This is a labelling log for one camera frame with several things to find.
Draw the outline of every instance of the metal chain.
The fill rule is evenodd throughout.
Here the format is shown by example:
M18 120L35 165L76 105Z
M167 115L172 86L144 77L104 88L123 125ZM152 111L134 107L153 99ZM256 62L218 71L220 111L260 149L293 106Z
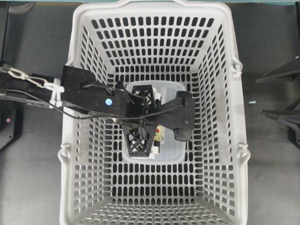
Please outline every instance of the metal chain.
M13 78L26 80L32 84L35 84L36 86L38 86L40 88L46 88L46 89L52 90L52 88L49 85L46 85L48 83L48 81L46 79L29 76L27 73L25 73L19 69L16 69L14 67L11 67L7 73L9 75L11 75Z

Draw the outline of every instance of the clear plastic container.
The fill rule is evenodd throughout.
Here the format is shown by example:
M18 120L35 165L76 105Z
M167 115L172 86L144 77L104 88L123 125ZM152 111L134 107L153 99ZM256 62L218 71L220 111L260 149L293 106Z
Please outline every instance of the clear plastic container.
M132 91L134 86L152 85L159 94L161 94L161 103L164 104L176 97L176 93L180 90L186 90L183 84L172 81L137 81L131 82L126 89ZM160 153L152 158L131 158L128 155L128 149L124 135L122 136L123 158L130 163L138 163L145 165L171 165L177 164L184 160L186 143L179 142L174 139L174 132L165 128L163 141L160 143Z

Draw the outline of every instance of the black metal bracket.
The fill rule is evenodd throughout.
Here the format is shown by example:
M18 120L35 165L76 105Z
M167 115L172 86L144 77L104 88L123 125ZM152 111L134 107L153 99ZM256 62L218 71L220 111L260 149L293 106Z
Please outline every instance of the black metal bracket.
M274 81L291 81L300 78L300 57L297 56L292 61L272 70L263 77L256 80L256 83L266 83Z
M300 148L300 111L299 110L263 110L261 114L288 126L293 134L289 135L289 140Z
M0 100L0 152L21 136L22 118L13 102Z
M111 90L96 82L95 75L89 70L64 66L61 86L65 88L61 95L63 106L90 115L130 116L130 93L122 89Z

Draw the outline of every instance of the cable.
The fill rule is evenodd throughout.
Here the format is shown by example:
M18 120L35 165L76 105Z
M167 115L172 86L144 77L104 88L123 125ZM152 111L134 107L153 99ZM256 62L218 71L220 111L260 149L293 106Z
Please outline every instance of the cable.
M99 117L102 117L102 118L103 118L103 117L105 117L105 118L116 118L116 119L120 119L120 120L139 120L139 119L147 118L147 117L149 117L149 116L155 116L155 115L159 115L159 114L162 114L162 113L166 113L166 112L171 111L171 110L173 110L173 109L176 109L176 108L178 108L178 107L183 107L183 106L184 106L184 105L177 105L177 106L174 106L174 107L172 107L172 108L169 108L169 109L166 109L166 110L163 110L163 111L160 111L160 112L154 112L154 113L150 113L150 114L147 114L147 115L144 115L144 116L138 116L138 117L121 117L121 116L110 116L110 115L105 115L105 114L103 114L103 115L97 115L97 116L88 116L88 117L81 117L81 118L78 118L78 117L76 117L76 116L73 116L73 115L71 115L71 114L69 114L69 113L63 111L63 110L60 109L59 107L57 107L57 106L55 106L55 105L53 105L53 104L51 104L51 103L49 103L49 102L46 102L46 101L44 101L44 100L42 100L42 99L40 99L40 98L38 98L38 97L35 97L35 96L33 96L33 95L31 95L31 94L25 92L25 91L14 90L14 89L7 89L7 91L9 91L9 92L15 92L15 93L20 93L20 94L24 94L24 95L27 95L28 97L33 98L33 99L35 99L35 100L37 100L37 101L39 101L39 102L44 102L44 103L46 103L46 104L52 106L52 107L53 107L54 109L56 109L57 111L59 111L59 112L65 114L65 115L67 115L67 116L69 116L69 117L71 117L71 118L73 118L73 119L77 119L77 120L88 120L88 119L99 118Z
M126 92L127 92L129 95L134 96L134 97L136 97L136 98L142 98L142 99L144 99L143 96L135 95L135 94L133 94L133 93L131 93L130 91L127 91L127 90L126 90Z

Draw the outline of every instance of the basket handle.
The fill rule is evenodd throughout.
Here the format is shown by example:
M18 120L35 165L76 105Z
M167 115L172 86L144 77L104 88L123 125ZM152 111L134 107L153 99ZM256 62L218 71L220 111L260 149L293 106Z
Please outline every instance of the basket handle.
M70 144L62 144L58 152L58 159L61 163L67 164L70 159Z
M186 6L188 4L188 1L185 0L120 0L117 1L116 4L118 4L119 6L124 6L130 2L139 2L139 1L149 1L149 2L155 2L155 1L173 1L176 2L178 4L181 4L183 6Z

